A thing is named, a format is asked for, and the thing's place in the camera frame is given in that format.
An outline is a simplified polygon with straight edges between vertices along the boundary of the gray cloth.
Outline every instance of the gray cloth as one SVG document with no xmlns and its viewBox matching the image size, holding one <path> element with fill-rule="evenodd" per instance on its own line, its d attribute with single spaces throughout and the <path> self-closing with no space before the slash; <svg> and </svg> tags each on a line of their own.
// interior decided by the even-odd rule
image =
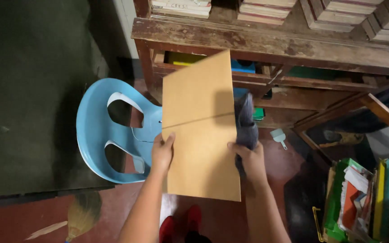
<svg viewBox="0 0 389 243">
<path fill-rule="evenodd" d="M 243 145 L 250 150 L 255 149 L 258 142 L 258 126 L 253 121 L 253 97 L 251 93 L 246 93 L 243 97 L 235 101 L 235 124 L 236 124 L 236 144 Z M 240 176 L 246 176 L 242 167 L 242 159 L 239 155 L 235 157 L 235 165 Z"/>
</svg>

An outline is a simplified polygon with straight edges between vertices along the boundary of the cardboard sheet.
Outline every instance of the cardboard sheet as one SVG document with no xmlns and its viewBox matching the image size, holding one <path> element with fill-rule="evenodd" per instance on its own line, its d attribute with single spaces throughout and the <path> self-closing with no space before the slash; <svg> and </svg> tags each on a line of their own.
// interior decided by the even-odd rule
<svg viewBox="0 0 389 243">
<path fill-rule="evenodd" d="M 165 192 L 241 201 L 229 50 L 163 78 L 162 128 L 176 133 Z"/>
</svg>

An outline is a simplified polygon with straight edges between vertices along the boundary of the white wall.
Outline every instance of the white wall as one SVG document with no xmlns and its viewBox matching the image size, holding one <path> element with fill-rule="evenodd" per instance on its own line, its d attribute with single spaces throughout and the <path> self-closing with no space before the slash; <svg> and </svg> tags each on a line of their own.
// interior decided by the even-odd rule
<svg viewBox="0 0 389 243">
<path fill-rule="evenodd" d="M 134 40 L 130 38 L 133 20 L 136 17 L 133 0 L 113 0 L 118 14 L 119 21 L 122 25 L 125 40 L 127 41 L 130 56 L 127 58 L 139 59 Z"/>
<path fill-rule="evenodd" d="M 375 159 L 389 158 L 389 127 L 366 135 Z"/>
</svg>

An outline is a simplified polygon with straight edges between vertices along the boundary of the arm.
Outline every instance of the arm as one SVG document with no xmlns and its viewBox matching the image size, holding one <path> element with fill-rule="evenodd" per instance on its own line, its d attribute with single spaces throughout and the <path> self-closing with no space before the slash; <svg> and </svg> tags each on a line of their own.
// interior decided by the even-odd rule
<svg viewBox="0 0 389 243">
<path fill-rule="evenodd" d="M 241 156 L 247 174 L 246 211 L 251 241 L 290 242 L 267 181 L 262 144 L 258 142 L 254 151 L 234 143 L 228 143 L 228 147 Z"/>
<path fill-rule="evenodd" d="M 175 134 L 164 143 L 160 133 L 154 139 L 151 171 L 142 185 L 139 196 L 121 229 L 120 243 L 155 243 L 159 237 L 162 184 L 172 160 Z"/>
</svg>

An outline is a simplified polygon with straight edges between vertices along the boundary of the broom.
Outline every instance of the broom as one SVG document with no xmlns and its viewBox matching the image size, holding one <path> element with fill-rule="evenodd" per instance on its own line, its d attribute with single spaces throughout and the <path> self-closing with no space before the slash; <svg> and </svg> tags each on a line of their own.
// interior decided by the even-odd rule
<svg viewBox="0 0 389 243">
<path fill-rule="evenodd" d="M 68 208 L 68 243 L 89 231 L 100 218 L 102 199 L 96 191 L 77 194 Z"/>
</svg>

